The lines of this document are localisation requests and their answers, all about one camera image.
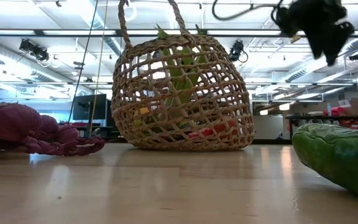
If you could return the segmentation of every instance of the green fabric object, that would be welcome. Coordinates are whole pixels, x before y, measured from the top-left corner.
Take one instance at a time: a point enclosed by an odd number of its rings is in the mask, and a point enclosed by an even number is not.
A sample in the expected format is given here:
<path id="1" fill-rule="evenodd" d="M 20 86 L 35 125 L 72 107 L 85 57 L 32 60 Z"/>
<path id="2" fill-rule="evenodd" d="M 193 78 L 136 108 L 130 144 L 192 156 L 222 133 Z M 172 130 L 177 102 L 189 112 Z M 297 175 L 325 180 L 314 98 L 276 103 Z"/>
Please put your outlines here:
<path id="1" fill-rule="evenodd" d="M 292 143 L 304 165 L 358 195 L 358 130 L 306 124 L 295 132 Z"/>

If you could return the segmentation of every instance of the cardboard box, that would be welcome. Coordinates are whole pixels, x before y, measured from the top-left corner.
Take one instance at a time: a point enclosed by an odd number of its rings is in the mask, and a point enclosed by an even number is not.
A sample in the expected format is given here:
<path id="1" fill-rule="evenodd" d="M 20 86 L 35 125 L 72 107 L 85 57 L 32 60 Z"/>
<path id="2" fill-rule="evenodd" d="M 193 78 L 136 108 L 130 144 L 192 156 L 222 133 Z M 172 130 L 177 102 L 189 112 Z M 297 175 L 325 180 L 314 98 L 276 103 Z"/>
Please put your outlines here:
<path id="1" fill-rule="evenodd" d="M 347 116 L 358 116 L 358 98 L 338 101 L 339 106 L 345 109 Z"/>

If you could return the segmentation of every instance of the computer monitor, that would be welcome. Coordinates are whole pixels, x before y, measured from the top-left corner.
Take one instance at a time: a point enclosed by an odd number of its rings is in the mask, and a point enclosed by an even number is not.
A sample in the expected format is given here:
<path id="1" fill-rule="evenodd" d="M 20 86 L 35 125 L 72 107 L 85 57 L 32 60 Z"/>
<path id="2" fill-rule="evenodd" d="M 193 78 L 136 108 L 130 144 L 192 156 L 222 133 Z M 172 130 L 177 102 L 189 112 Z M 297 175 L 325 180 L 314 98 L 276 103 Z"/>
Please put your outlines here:
<path id="1" fill-rule="evenodd" d="M 96 104 L 93 119 L 106 119 L 106 94 L 96 95 L 96 102 L 94 95 L 76 96 L 74 97 L 74 120 L 89 120 L 93 111 L 93 104 Z"/>

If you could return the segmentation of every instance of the woven basket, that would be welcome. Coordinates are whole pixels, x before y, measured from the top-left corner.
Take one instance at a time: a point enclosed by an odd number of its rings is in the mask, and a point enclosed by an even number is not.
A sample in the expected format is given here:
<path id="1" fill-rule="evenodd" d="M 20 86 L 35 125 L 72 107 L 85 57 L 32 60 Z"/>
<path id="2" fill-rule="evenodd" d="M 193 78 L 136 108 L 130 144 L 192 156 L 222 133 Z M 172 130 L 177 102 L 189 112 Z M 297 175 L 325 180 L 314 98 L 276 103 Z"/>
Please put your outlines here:
<path id="1" fill-rule="evenodd" d="M 114 71 L 111 108 L 121 135 L 141 149 L 232 151 L 250 144 L 249 95 L 223 46 L 207 35 L 190 35 L 174 0 L 168 2 L 181 34 L 133 46 L 125 1 L 119 20 L 126 47 Z M 179 88 L 182 83 L 186 88 Z"/>

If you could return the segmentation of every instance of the wooden table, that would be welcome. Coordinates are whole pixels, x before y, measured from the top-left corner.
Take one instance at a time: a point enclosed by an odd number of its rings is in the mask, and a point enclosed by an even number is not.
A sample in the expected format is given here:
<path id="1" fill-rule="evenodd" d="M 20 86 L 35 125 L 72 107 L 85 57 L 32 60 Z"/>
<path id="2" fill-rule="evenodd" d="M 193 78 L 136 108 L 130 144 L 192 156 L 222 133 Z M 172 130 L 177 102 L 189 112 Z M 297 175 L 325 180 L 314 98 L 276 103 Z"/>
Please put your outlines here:
<path id="1" fill-rule="evenodd" d="M 85 157 L 0 153 L 0 224 L 355 224 L 358 198 L 291 146 Z"/>

